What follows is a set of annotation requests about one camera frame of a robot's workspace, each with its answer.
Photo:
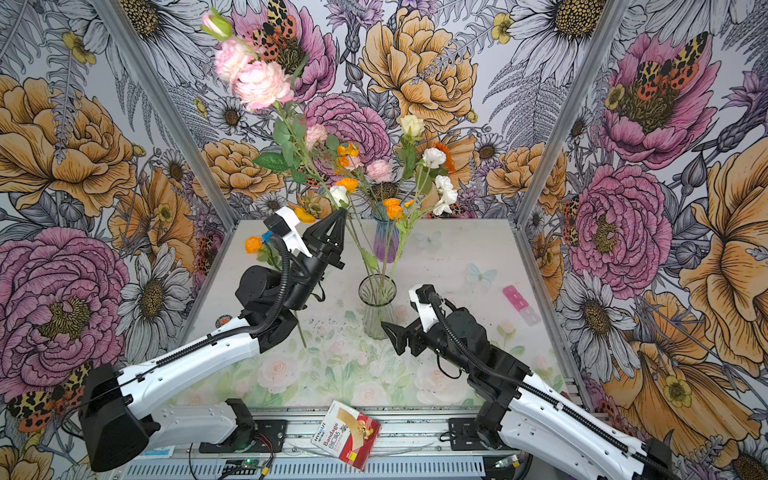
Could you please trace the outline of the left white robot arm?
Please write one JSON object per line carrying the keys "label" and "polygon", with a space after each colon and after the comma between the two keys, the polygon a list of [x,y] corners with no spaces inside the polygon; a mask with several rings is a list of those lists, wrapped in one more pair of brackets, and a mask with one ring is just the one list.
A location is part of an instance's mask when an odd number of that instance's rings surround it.
{"label": "left white robot arm", "polygon": [[172,407],[169,400],[193,384],[242,360],[260,356],[289,338],[327,267],[343,269],[347,212],[338,209],[298,232],[288,207],[264,224],[280,269],[248,268],[236,297],[241,313],[187,345],[118,369],[91,371],[77,409],[89,465],[97,473],[129,463],[147,450],[208,444],[217,452],[247,449],[256,423],[241,399],[214,406]]}

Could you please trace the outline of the orange yellow ranunculus bunch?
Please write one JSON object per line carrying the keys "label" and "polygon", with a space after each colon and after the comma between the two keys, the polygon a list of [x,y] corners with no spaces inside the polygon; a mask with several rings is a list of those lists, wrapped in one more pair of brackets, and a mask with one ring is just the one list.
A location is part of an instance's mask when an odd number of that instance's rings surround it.
{"label": "orange yellow ranunculus bunch", "polygon": [[[335,206],[350,214],[347,225],[361,256],[366,277],[360,285],[360,297],[369,306],[384,306],[394,300],[394,272],[405,250],[416,221],[416,205],[397,198],[384,184],[369,184],[354,177],[343,177],[330,189]],[[363,200],[370,207],[374,221],[367,233],[354,201]]]}

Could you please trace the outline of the single white bud stem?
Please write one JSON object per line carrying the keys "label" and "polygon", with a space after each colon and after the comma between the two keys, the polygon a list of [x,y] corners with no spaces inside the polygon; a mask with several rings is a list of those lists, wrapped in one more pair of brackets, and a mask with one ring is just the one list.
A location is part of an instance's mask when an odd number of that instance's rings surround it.
{"label": "single white bud stem", "polygon": [[362,226],[353,212],[354,205],[350,199],[350,191],[344,186],[334,185],[330,188],[330,197],[336,207],[347,212],[347,229],[351,233],[353,241],[360,252],[366,273],[368,275],[377,273],[378,261],[373,260],[372,253],[365,248]]}

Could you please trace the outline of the green circuit board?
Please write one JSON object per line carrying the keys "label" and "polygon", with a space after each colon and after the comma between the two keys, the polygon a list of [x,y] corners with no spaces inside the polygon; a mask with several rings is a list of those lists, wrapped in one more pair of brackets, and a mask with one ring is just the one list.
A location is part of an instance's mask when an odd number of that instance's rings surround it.
{"label": "green circuit board", "polygon": [[273,460],[264,461],[258,459],[245,459],[238,465],[227,467],[219,476],[219,480],[228,479],[233,476],[253,476],[256,475],[259,480],[264,479],[270,472]]}

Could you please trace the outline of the red white bandage box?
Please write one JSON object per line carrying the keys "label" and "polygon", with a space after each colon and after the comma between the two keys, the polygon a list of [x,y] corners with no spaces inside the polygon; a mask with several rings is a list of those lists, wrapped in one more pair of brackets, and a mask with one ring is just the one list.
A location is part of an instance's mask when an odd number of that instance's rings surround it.
{"label": "red white bandage box", "polygon": [[322,452],[362,471],[380,430],[378,420],[334,400],[310,442]]}

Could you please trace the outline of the aluminium frame post right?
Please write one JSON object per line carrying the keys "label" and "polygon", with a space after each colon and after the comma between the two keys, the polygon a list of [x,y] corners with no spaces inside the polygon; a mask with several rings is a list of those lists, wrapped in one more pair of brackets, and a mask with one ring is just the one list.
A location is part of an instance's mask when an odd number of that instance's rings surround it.
{"label": "aluminium frame post right", "polygon": [[566,140],[570,127],[579,113],[580,105],[587,91],[593,85],[598,69],[608,55],[611,44],[617,35],[622,19],[629,8],[627,0],[608,1],[597,25],[595,34],[587,49],[587,54],[576,71],[573,84],[559,112],[554,128],[546,141],[545,149],[537,171],[525,193],[515,216],[515,226],[522,229],[530,218],[533,208],[546,186],[547,178],[555,169],[558,156]]}

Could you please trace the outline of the pink carnation pair stem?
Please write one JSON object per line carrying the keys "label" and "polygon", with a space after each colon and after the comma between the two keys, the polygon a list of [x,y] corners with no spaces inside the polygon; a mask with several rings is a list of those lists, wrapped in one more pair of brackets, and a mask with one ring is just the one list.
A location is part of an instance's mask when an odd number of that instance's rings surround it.
{"label": "pink carnation pair stem", "polygon": [[359,189],[373,204],[397,194],[392,166],[387,160],[375,160],[349,171],[352,179],[359,182]]}

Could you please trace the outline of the yellow poppy flower stem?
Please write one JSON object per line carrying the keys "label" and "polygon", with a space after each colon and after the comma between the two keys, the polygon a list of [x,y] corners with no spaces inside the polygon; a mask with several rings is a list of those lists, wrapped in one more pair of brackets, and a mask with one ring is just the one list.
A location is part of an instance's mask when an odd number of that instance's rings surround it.
{"label": "yellow poppy flower stem", "polygon": [[314,193],[304,195],[294,207],[294,213],[305,224],[327,217],[336,209],[349,209],[353,196],[363,193],[364,162],[358,145],[340,143],[335,148],[317,147],[312,156],[306,148],[296,149],[287,160],[288,172],[297,184]]}

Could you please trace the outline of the clear glass vase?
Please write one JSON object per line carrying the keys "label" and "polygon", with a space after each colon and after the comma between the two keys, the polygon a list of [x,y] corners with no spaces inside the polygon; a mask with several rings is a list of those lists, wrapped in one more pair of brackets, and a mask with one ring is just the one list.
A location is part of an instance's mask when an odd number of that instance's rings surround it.
{"label": "clear glass vase", "polygon": [[394,323],[393,301],[397,294],[395,282],[387,275],[371,274],[358,287],[358,297],[364,304],[363,330],[374,340],[385,340],[383,323]]}

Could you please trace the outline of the purple blue glass vase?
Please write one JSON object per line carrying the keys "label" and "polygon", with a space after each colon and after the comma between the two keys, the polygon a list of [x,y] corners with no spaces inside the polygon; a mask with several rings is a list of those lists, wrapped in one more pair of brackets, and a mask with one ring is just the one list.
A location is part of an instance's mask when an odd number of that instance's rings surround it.
{"label": "purple blue glass vase", "polygon": [[385,208],[376,209],[373,218],[376,221],[373,253],[379,261],[392,264],[395,262],[400,245],[397,222],[389,218]]}

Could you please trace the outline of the orange gerbera flower stem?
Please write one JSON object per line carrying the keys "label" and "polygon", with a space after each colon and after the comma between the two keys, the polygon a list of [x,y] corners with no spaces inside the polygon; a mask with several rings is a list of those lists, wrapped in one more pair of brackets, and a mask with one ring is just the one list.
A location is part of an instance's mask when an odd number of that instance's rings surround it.
{"label": "orange gerbera flower stem", "polygon": [[445,156],[445,161],[442,163],[442,167],[444,169],[446,169],[449,174],[455,173],[456,172],[456,167],[455,167],[455,164],[454,164],[454,161],[453,161],[453,157],[452,157],[452,153],[451,153],[450,148],[447,145],[445,145],[445,144],[443,144],[441,142],[436,142],[433,145],[433,147],[435,149],[439,150],[440,152],[442,152],[444,154],[444,156]]}

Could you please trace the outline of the cream white rose stem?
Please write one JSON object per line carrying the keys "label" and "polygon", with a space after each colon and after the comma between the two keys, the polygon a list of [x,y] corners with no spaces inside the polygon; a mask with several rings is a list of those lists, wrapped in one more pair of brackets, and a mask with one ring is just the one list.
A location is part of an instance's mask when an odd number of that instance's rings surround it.
{"label": "cream white rose stem", "polygon": [[412,114],[403,116],[398,123],[402,134],[395,148],[400,175],[397,182],[397,198],[405,200],[420,193],[428,178],[428,171],[418,150],[425,132],[425,124],[421,118]]}

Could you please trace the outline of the small round orange sticker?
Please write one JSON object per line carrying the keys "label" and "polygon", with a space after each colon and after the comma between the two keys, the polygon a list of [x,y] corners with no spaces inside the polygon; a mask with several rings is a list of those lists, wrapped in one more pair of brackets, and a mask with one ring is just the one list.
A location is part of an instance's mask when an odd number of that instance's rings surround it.
{"label": "small round orange sticker", "polygon": [[222,326],[226,325],[232,320],[232,317],[230,315],[222,315],[218,317],[215,321],[215,327],[221,328]]}

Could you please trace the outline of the pink peony orange bunch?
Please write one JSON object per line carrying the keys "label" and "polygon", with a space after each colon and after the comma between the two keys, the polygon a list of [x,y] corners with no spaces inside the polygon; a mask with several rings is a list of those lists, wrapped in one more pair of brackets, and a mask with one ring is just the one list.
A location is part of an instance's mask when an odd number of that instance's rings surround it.
{"label": "pink peony orange bunch", "polygon": [[[282,1],[268,6],[266,23],[250,33],[238,32],[233,21],[216,10],[203,16],[202,29],[216,39],[214,69],[218,79],[233,93],[238,105],[248,112],[274,114],[274,147],[258,147],[234,140],[207,143],[202,155],[226,198],[254,198],[276,193],[292,180],[287,160],[296,149],[304,149],[310,124],[303,115],[295,85],[309,58],[303,56],[291,69],[279,62],[282,48],[296,40],[298,21]],[[269,232],[252,236],[245,242],[249,254],[262,258],[264,266],[278,270],[280,258],[269,245]]]}

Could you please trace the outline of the pink rose flower stem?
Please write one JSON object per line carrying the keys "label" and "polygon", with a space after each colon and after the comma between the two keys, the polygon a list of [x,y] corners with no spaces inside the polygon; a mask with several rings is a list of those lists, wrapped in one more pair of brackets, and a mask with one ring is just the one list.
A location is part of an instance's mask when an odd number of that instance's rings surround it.
{"label": "pink rose flower stem", "polygon": [[350,191],[355,207],[373,208],[374,204],[359,189],[359,182],[349,174],[353,168],[365,164],[359,142],[342,141],[322,124],[308,127],[299,171],[306,176],[309,190],[325,196],[332,208],[337,208],[330,197],[330,188],[334,185],[344,186]]}

